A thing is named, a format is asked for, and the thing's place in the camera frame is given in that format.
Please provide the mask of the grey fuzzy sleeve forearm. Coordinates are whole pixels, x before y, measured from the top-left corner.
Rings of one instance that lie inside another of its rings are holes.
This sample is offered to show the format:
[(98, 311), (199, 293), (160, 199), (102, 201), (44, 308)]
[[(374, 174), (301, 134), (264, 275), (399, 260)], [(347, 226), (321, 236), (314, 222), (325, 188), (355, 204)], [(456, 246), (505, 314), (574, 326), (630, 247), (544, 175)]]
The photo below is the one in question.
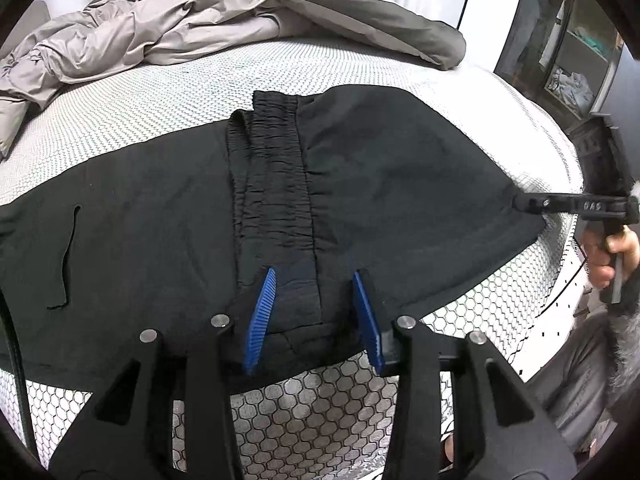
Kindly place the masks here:
[(621, 422), (639, 395), (639, 273), (619, 304), (591, 315), (526, 382), (571, 451), (603, 413)]

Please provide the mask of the person's right hand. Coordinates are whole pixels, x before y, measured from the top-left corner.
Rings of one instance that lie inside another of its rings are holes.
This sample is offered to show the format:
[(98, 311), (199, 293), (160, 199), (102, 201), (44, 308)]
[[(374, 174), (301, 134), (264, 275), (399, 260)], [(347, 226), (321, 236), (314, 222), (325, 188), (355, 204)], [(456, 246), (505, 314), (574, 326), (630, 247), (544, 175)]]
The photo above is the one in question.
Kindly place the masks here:
[[(629, 280), (639, 265), (639, 239), (636, 232), (624, 226), (622, 232), (604, 236), (600, 231), (585, 228), (580, 244), (587, 257), (587, 272), (593, 287), (604, 289), (611, 285), (618, 274), (623, 282)], [(618, 255), (623, 261), (623, 271), (618, 273), (612, 258)]]

